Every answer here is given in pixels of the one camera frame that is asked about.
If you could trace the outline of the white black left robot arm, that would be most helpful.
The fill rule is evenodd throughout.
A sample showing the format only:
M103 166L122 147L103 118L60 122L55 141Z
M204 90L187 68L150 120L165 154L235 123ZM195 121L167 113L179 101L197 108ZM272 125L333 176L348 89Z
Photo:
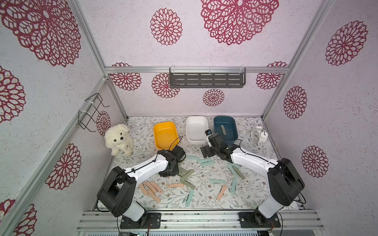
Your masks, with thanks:
M185 151L176 146L173 150L160 150L150 159L130 168L113 168L100 187L96 198L114 217L126 217L133 222L145 222L147 211L133 200L135 189L155 174L166 178L179 173L179 163Z

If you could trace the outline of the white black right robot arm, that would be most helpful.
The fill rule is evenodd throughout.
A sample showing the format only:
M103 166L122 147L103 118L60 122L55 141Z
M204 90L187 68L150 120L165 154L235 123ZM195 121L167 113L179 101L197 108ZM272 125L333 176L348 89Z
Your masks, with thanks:
M246 167L267 177L270 194L254 211L257 225L262 226L267 220L275 218L277 212L290 206L305 188L305 183L289 159L267 159L244 151L237 144L227 144L220 134L212 133L211 130L205 131L205 136L208 145L201 148L205 158L217 156L230 164Z

